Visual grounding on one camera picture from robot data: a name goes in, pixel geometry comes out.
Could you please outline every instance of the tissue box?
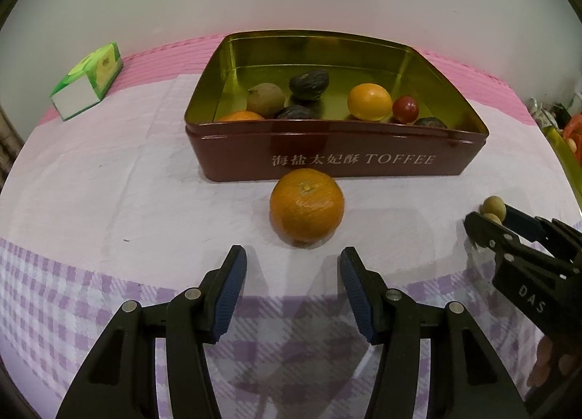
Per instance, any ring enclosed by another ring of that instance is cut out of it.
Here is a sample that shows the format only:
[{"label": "tissue box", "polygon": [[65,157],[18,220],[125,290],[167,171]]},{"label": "tissue box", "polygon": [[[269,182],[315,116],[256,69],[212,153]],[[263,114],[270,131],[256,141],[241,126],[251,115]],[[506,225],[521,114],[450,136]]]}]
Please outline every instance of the tissue box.
[{"label": "tissue box", "polygon": [[99,103],[122,67],[117,43],[105,45],[82,59],[51,92],[60,117],[68,120]]}]

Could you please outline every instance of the gold tray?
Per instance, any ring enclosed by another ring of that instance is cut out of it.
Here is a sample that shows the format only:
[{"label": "gold tray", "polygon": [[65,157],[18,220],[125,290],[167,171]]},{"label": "gold tray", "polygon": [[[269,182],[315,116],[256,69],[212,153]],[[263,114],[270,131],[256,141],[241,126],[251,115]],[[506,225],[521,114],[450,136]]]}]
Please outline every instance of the gold tray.
[{"label": "gold tray", "polygon": [[[317,68],[330,74],[329,87],[319,102],[309,106],[319,120],[218,122],[244,110],[247,90],[260,83],[277,84],[288,104],[289,79]],[[414,97],[419,118],[437,117],[448,128],[388,123],[390,116],[380,123],[355,120],[347,95],[362,83],[379,84],[394,100]],[[276,179],[296,169],[293,161],[310,166],[310,161],[319,164],[322,156],[325,161],[344,161],[346,155],[360,157],[356,164],[313,167],[331,176],[458,175],[489,134],[461,93],[414,49],[319,31],[227,36],[204,69],[184,119],[202,169],[214,181]],[[394,163],[383,164],[388,160]],[[420,164],[425,160],[430,163]]]}]

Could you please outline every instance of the table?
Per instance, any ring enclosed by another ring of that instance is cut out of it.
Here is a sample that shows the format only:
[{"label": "table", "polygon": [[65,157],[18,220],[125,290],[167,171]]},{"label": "table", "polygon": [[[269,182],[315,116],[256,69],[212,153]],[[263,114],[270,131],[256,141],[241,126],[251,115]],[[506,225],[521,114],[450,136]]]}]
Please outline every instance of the table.
[{"label": "table", "polygon": [[[492,193],[530,214],[578,226],[581,217],[510,87],[423,52],[485,121],[487,144],[456,177],[339,180],[342,224],[298,249],[270,227],[274,182],[208,181],[184,133],[184,109],[222,38],[125,58],[103,102],[64,123],[49,112],[24,146],[0,196],[0,354],[33,407],[55,416],[124,300],[170,300],[232,244],[248,254],[243,297],[229,332],[206,348],[223,417],[363,417],[379,351],[357,332],[338,285],[336,259],[348,245],[418,302],[464,303],[524,392],[539,333],[493,289],[493,257],[470,246],[462,218]],[[161,417],[170,417],[163,349],[156,382]],[[428,371],[424,345],[417,417]]]}]

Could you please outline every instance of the orange object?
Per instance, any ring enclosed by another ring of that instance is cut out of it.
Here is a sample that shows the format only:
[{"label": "orange object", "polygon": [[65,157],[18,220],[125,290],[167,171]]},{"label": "orange object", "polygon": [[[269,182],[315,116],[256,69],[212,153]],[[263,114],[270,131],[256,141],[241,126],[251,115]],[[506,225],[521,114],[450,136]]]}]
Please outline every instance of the orange object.
[{"label": "orange object", "polygon": [[225,115],[219,122],[234,122],[237,120],[265,120],[259,114],[251,112],[250,110],[239,110],[231,114]]},{"label": "orange object", "polygon": [[271,193],[271,220],[293,240],[317,242],[338,228],[343,194],[333,178],[302,168],[283,176]]},{"label": "orange object", "polygon": [[578,163],[582,164],[582,115],[572,116],[562,132],[562,138],[566,143],[568,143],[568,140],[574,141],[576,145],[576,150],[574,151],[575,157]]},{"label": "orange object", "polygon": [[382,120],[392,112],[392,98],[388,91],[378,84],[360,84],[348,94],[347,108],[357,119]]}]

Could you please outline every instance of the red cherry tomato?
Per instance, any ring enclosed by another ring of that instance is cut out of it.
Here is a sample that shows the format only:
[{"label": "red cherry tomato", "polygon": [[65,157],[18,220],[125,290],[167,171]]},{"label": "red cherry tomato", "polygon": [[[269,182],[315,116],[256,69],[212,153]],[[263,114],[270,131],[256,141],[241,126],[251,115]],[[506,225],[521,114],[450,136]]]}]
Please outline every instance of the red cherry tomato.
[{"label": "red cherry tomato", "polygon": [[402,96],[392,105],[392,116],[399,123],[412,123],[418,119],[418,104],[410,96]]}]

